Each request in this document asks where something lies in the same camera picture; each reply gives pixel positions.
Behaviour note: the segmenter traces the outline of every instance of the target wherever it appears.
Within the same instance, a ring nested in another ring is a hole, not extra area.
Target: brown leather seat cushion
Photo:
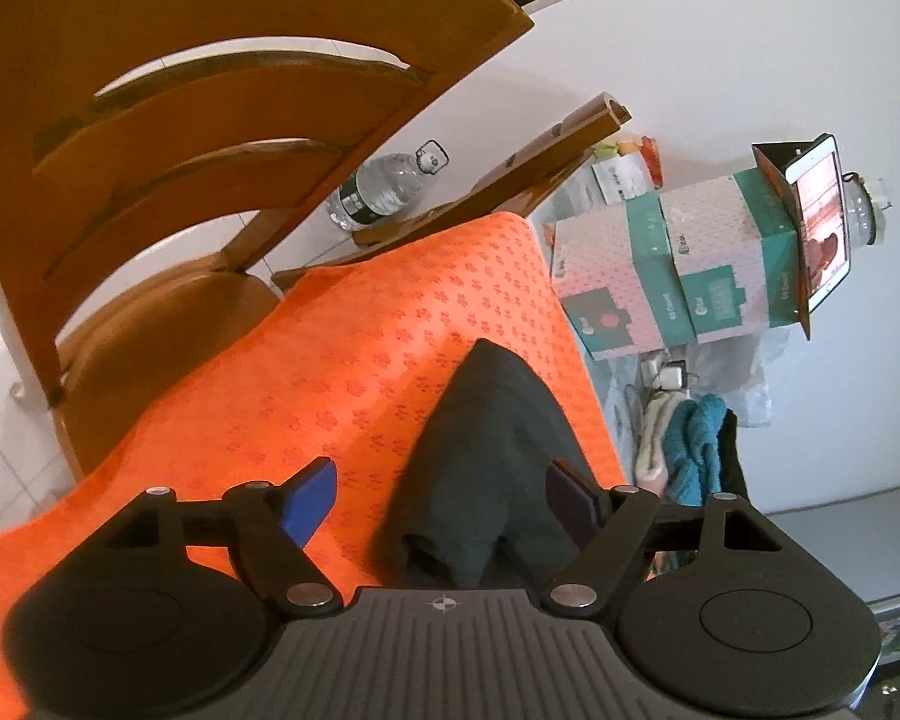
[[[154,399],[245,336],[279,303],[258,278],[188,272],[122,306],[74,356],[56,407],[88,473]]]

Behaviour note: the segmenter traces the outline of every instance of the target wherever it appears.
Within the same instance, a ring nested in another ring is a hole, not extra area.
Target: cardboard box
[[[757,167],[660,196],[700,343],[799,322],[799,241]]]
[[[552,284],[597,360],[695,338],[655,193],[559,220]]]

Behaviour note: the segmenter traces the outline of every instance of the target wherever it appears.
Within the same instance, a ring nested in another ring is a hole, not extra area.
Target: tablet screen
[[[797,184],[797,197],[806,225],[805,253],[810,275],[810,298],[847,264],[844,204],[835,154],[807,170]]]

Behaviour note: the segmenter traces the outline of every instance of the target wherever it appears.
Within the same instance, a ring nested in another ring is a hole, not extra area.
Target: black label
[[[372,224],[384,218],[384,214],[378,214],[375,210],[367,207],[364,199],[360,196],[360,190],[357,189],[355,173],[344,181],[340,188],[340,204],[346,211],[346,215],[357,224]]]

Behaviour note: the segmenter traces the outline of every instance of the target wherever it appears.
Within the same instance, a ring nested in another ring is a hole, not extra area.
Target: orange yoga towel
[[[370,540],[413,443],[477,338],[547,383],[605,487],[623,480],[533,231],[496,214],[369,262],[308,274],[253,332],[140,418],[48,514],[0,535],[0,632],[13,602],[144,488],[218,498],[338,464],[337,504],[306,552],[343,594],[379,584]],[[226,552],[194,560],[229,570]],[[0,720],[25,711],[0,651]]]

